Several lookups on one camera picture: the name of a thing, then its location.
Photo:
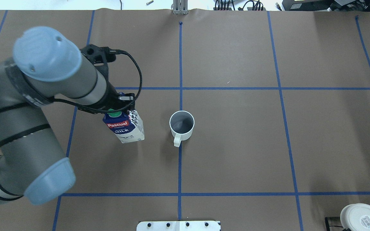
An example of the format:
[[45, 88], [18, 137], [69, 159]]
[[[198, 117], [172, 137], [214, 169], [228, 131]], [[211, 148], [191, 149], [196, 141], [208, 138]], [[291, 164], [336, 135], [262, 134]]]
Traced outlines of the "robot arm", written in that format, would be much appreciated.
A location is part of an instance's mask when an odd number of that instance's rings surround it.
[[27, 29], [12, 57], [0, 63], [0, 205], [26, 197], [33, 205], [62, 195], [76, 182], [70, 160], [42, 107], [61, 102], [90, 114], [127, 113], [139, 94], [122, 94], [108, 63], [124, 50], [88, 44], [79, 49], [54, 28]]

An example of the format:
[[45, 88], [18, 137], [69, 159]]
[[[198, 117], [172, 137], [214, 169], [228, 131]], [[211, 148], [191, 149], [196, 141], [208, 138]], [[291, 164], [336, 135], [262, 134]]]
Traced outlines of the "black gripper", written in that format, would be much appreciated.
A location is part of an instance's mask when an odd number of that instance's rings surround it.
[[98, 47], [87, 45], [81, 50], [84, 57], [94, 65], [97, 70], [98, 80], [105, 81], [105, 92], [99, 100], [81, 106], [80, 110], [88, 113], [124, 112], [135, 110], [136, 94], [117, 92], [115, 87], [109, 82], [108, 64], [116, 61], [117, 55], [126, 55], [134, 65], [135, 59], [127, 51], [111, 49], [109, 47]]

